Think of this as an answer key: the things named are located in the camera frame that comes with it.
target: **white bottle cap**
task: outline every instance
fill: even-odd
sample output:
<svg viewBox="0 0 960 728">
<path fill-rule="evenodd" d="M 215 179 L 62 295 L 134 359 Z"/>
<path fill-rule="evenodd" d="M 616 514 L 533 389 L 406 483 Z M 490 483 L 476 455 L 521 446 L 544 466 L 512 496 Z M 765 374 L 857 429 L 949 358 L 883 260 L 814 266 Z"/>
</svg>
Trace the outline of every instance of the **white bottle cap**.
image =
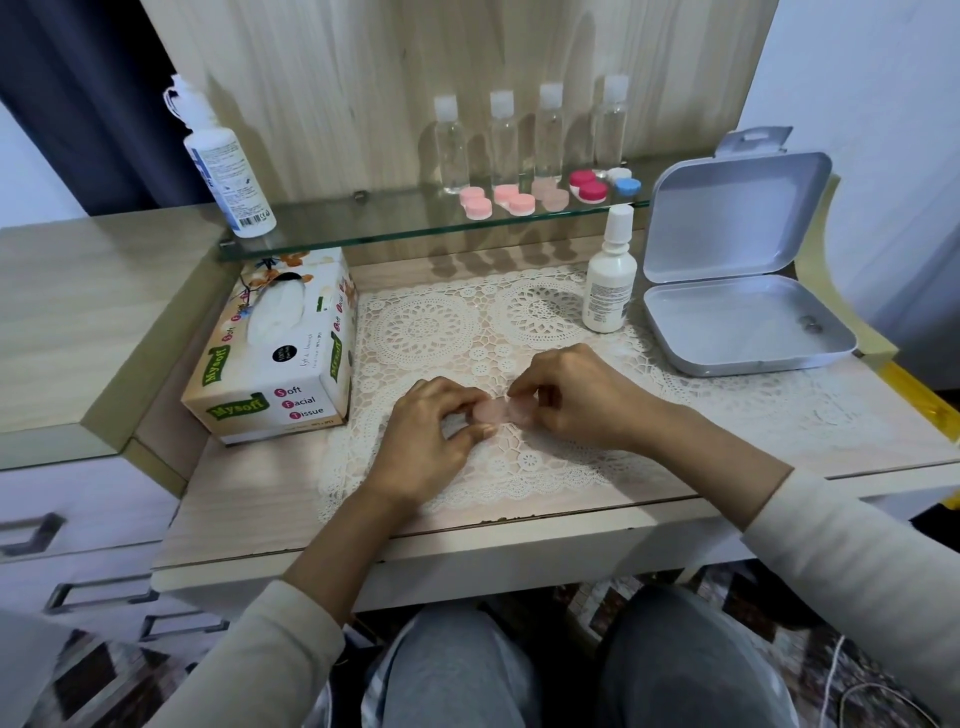
<svg viewBox="0 0 960 728">
<path fill-rule="evenodd" d="M 514 93 L 512 91 L 491 91 L 490 114 L 494 119 L 509 119 L 513 116 Z"/>
<path fill-rule="evenodd" d="M 217 114 L 198 90 L 179 73 L 173 75 L 174 84 L 163 92 L 163 101 L 174 116 L 190 130 L 215 129 L 220 126 Z"/>
<path fill-rule="evenodd" d="M 628 180 L 633 175 L 634 173 L 626 167 L 614 167 L 613 169 L 607 170 L 607 179 L 610 180 L 610 182 L 616 182 L 617 180 Z"/>
<path fill-rule="evenodd" d="M 611 205 L 607 211 L 605 243 L 629 243 L 634 237 L 634 208 L 630 205 Z"/>
<path fill-rule="evenodd" d="M 457 120 L 457 97 L 453 94 L 449 96 L 434 96 L 433 110 L 437 114 L 437 121 L 456 121 Z"/>
<path fill-rule="evenodd" d="M 603 103 L 622 104 L 627 100 L 629 76 L 605 76 L 603 80 Z"/>
<path fill-rule="evenodd" d="M 540 108 L 559 109 L 564 105 L 563 84 L 540 84 Z"/>
</svg>

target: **metal drawer handle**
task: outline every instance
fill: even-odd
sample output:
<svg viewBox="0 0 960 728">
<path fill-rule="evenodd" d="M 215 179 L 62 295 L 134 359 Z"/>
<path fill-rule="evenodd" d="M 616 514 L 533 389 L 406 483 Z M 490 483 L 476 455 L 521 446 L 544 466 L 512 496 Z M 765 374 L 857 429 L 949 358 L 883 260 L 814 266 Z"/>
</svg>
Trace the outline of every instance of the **metal drawer handle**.
<svg viewBox="0 0 960 728">
<path fill-rule="evenodd" d="M 173 615 L 147 615 L 143 618 L 143 624 L 140 625 L 140 641 L 143 643 L 151 643 L 164 637 L 172 637 L 173 635 L 189 635 L 196 632 L 204 632 L 206 634 L 226 632 L 230 626 L 230 623 L 226 619 L 221 619 L 219 624 L 211 624 L 208 627 L 184 627 L 183 629 L 171 629 L 166 632 L 154 631 L 154 627 L 156 627 L 158 621 L 178 617 L 194 617 L 202 614 L 205 614 L 205 612 L 198 609 L 195 612 L 177 612 Z"/>
<path fill-rule="evenodd" d="M 58 516 L 56 513 L 48 513 L 46 516 L 38 519 L 26 519 L 24 521 L 10 521 L 0 523 L 0 533 L 3 531 L 13 531 L 15 529 L 34 527 L 34 532 L 30 538 L 19 544 L 3 544 L 0 546 L 0 556 L 13 558 L 14 556 L 29 556 L 35 553 L 43 553 L 57 536 L 57 532 L 66 523 L 66 518 Z"/>
<path fill-rule="evenodd" d="M 95 607 L 107 607 L 115 604 L 145 604 L 148 601 L 157 601 L 160 595 L 147 587 L 143 594 L 129 596 L 108 596 L 102 599 L 89 599 L 87 601 L 75 601 L 70 604 L 64 604 L 70 592 L 75 589 L 87 589 L 89 587 L 103 587 L 109 584 L 125 584 L 131 581 L 147 581 L 149 584 L 150 574 L 141 573 L 136 576 L 118 576 L 115 579 L 97 579 L 94 581 L 78 581 L 76 584 L 58 584 L 50 598 L 47 599 L 43 607 L 43 614 L 46 615 L 65 615 L 78 609 L 92 609 Z"/>
</svg>

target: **white cable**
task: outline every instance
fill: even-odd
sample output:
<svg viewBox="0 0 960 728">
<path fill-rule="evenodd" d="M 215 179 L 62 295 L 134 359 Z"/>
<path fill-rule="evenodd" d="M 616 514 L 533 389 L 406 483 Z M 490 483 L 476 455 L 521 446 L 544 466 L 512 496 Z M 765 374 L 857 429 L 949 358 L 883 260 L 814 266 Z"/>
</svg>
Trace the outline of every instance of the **white cable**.
<svg viewBox="0 0 960 728">
<path fill-rule="evenodd" d="M 919 713 L 921 716 L 925 717 L 929 721 L 930 725 L 933 726 L 933 728 L 940 728 L 939 723 L 937 723 L 936 720 L 930 717 L 930 714 L 927 711 L 925 711 L 923 708 L 921 708 L 919 705 L 913 702 L 913 700 L 908 698 L 906 695 L 903 695 L 895 691 L 893 688 L 890 688 L 889 686 L 882 685 L 881 683 L 860 683 L 859 685 L 854 685 L 852 688 L 848 688 L 847 691 L 840 696 L 840 706 L 837 708 L 837 728 L 843 728 L 843 709 L 845 704 L 847 703 L 847 698 L 850 697 L 852 693 L 862 690 L 864 688 L 878 688 L 879 690 L 887 691 L 892 695 L 895 695 L 904 703 L 906 703 L 915 711 L 917 711 L 917 713 Z"/>
<path fill-rule="evenodd" d="M 830 705 L 830 686 L 833 684 L 833 675 L 836 674 L 837 666 L 840 664 L 840 649 L 846 641 L 847 636 L 840 635 L 840 639 L 837 640 L 837 644 L 833 648 L 833 660 L 830 661 L 830 672 L 827 673 L 827 684 L 824 686 L 824 704 L 820 707 L 820 719 L 817 721 L 817 728 L 824 728 L 827 708 Z"/>
<path fill-rule="evenodd" d="M 840 665 L 840 651 L 843 648 L 843 643 L 846 641 L 846 635 L 840 635 L 840 639 L 837 640 L 837 644 L 833 648 L 833 659 L 830 661 L 830 672 L 827 673 L 827 684 L 824 686 L 824 703 L 820 708 L 820 719 L 817 720 L 817 728 L 824 728 L 824 720 L 827 719 L 827 708 L 830 705 L 830 687 L 833 685 L 833 677 L 836 675 L 837 666 Z M 864 688 L 878 688 L 879 690 L 891 693 L 912 707 L 921 716 L 925 717 L 927 721 L 929 721 L 930 725 L 933 726 L 933 728 L 940 728 L 940 725 L 937 723 L 937 721 L 934 720 L 927 711 L 913 702 L 913 700 L 908 698 L 906 695 L 895 691 L 893 688 L 881 683 L 859 683 L 858 685 L 854 685 L 852 688 L 847 688 L 844 691 L 844 693 L 840 696 L 840 703 L 837 705 L 837 728 L 843 728 L 843 712 L 847 705 L 847 698 L 853 693 L 863 690 Z"/>
</svg>

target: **person's left hand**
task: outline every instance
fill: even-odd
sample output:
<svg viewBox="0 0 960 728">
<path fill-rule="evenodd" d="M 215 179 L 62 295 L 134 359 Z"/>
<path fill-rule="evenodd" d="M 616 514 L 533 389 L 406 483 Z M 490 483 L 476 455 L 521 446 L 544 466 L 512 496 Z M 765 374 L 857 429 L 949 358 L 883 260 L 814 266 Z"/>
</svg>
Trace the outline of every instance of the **person's left hand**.
<svg viewBox="0 0 960 728">
<path fill-rule="evenodd" d="M 473 446 L 497 431 L 495 425 L 468 425 L 447 440 L 441 420 L 489 398 L 483 390 L 443 376 L 418 381 L 396 401 L 361 488 L 395 499 L 411 511 L 423 505 L 466 465 Z"/>
</svg>

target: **hand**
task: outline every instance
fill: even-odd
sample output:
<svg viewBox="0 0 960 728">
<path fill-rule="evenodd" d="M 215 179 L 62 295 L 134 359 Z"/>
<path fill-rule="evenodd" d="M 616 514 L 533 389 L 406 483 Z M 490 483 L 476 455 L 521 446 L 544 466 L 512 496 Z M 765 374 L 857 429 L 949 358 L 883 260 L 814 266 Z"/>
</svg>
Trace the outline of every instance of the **hand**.
<svg viewBox="0 0 960 728">
<path fill-rule="evenodd" d="M 537 393 L 536 425 L 602 449 L 650 455 L 659 425 L 678 409 L 638 387 L 586 344 L 541 352 L 510 386 L 510 397 Z"/>
<path fill-rule="evenodd" d="M 411 512 L 443 490 L 463 469 L 473 446 L 492 436 L 494 425 L 469 425 L 447 440 L 441 420 L 470 410 L 490 395 L 438 376 L 421 379 L 396 401 L 362 489 L 398 500 Z"/>
</svg>

